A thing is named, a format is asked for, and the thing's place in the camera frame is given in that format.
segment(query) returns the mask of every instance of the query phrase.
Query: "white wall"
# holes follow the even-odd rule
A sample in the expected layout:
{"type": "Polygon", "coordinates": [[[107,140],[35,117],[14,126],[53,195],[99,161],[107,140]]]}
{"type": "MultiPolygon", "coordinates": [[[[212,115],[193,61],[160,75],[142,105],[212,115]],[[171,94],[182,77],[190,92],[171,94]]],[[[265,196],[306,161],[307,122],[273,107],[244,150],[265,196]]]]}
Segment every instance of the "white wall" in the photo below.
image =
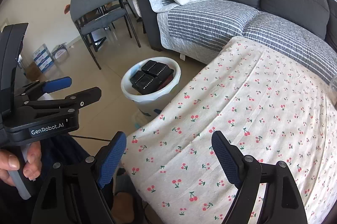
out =
{"type": "Polygon", "coordinates": [[[70,0],[4,0],[0,5],[0,23],[29,23],[22,56],[31,61],[32,53],[45,43],[49,50],[79,36],[70,14],[64,8],[70,0]]]}

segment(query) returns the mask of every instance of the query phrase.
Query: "human hand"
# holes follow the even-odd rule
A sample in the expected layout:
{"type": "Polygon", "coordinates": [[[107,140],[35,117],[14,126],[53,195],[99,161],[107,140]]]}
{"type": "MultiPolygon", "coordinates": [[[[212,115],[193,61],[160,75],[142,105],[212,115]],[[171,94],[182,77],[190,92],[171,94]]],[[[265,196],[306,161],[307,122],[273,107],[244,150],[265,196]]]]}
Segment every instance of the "human hand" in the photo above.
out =
{"type": "MultiPolygon", "coordinates": [[[[27,151],[27,163],[23,168],[25,177],[33,180],[41,173],[41,144],[39,141],[32,143],[27,151]]],[[[7,171],[19,170],[20,162],[12,153],[0,149],[0,179],[11,186],[15,186],[7,171]]]]}

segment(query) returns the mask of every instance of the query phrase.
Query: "cardboard box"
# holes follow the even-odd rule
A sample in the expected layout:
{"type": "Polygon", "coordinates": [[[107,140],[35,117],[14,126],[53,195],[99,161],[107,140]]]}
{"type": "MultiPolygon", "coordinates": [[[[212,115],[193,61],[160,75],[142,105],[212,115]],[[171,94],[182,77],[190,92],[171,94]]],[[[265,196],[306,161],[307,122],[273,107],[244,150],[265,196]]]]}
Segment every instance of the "cardboard box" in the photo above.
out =
{"type": "Polygon", "coordinates": [[[41,63],[45,62],[49,58],[49,54],[47,51],[43,51],[42,55],[40,57],[37,57],[34,62],[36,63],[37,66],[39,66],[41,63]]]}
{"type": "Polygon", "coordinates": [[[54,64],[53,59],[51,57],[48,57],[43,63],[38,65],[38,68],[41,70],[41,72],[45,72],[50,66],[54,64]]]}
{"type": "Polygon", "coordinates": [[[53,57],[54,61],[56,61],[58,63],[64,62],[69,57],[69,52],[67,50],[67,47],[66,47],[65,43],[56,46],[52,50],[52,57],[53,57]]]}
{"type": "Polygon", "coordinates": [[[44,52],[47,52],[49,55],[49,50],[45,44],[41,45],[34,53],[33,53],[33,60],[35,61],[38,59],[44,52]]]}
{"type": "Polygon", "coordinates": [[[41,70],[38,68],[35,62],[32,62],[26,69],[26,78],[31,81],[36,81],[42,75],[41,70]]]}

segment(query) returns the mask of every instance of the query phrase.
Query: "fingernail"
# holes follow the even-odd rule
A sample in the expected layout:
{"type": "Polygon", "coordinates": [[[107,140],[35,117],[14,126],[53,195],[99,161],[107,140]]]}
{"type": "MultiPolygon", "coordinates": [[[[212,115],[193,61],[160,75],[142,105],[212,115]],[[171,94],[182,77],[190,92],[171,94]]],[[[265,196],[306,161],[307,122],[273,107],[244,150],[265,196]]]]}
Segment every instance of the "fingernail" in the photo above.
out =
{"type": "Polygon", "coordinates": [[[36,159],[37,159],[36,154],[32,154],[32,155],[29,156],[29,158],[27,160],[30,164],[33,164],[36,159]]]}
{"type": "Polygon", "coordinates": [[[32,174],[32,171],[29,170],[29,169],[27,169],[27,170],[25,170],[25,171],[23,172],[23,174],[25,175],[25,177],[28,178],[28,177],[32,174]]]}
{"type": "Polygon", "coordinates": [[[19,160],[17,159],[17,157],[13,156],[13,155],[9,155],[8,157],[8,165],[12,168],[12,169],[19,169],[20,163],[19,160]]]}

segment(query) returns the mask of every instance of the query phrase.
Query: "cable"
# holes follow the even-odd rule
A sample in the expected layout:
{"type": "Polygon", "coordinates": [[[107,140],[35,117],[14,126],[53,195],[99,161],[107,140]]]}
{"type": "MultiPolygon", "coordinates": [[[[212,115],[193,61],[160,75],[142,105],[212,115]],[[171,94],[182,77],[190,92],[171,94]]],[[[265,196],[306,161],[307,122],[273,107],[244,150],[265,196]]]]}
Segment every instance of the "cable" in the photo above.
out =
{"type": "Polygon", "coordinates": [[[145,217],[145,220],[147,221],[148,224],[153,224],[153,223],[148,219],[148,217],[146,216],[146,213],[145,213],[145,209],[146,209],[147,205],[149,205],[149,203],[146,203],[145,207],[143,208],[143,210],[144,210],[144,217],[145,217]]]}
{"type": "Polygon", "coordinates": [[[77,138],[87,138],[87,139],[95,139],[95,140],[101,140],[101,141],[107,141],[110,142],[108,139],[103,139],[103,138],[96,138],[96,137],[83,137],[83,136],[75,136],[75,135],[70,135],[71,137],[77,137],[77,138]]]}

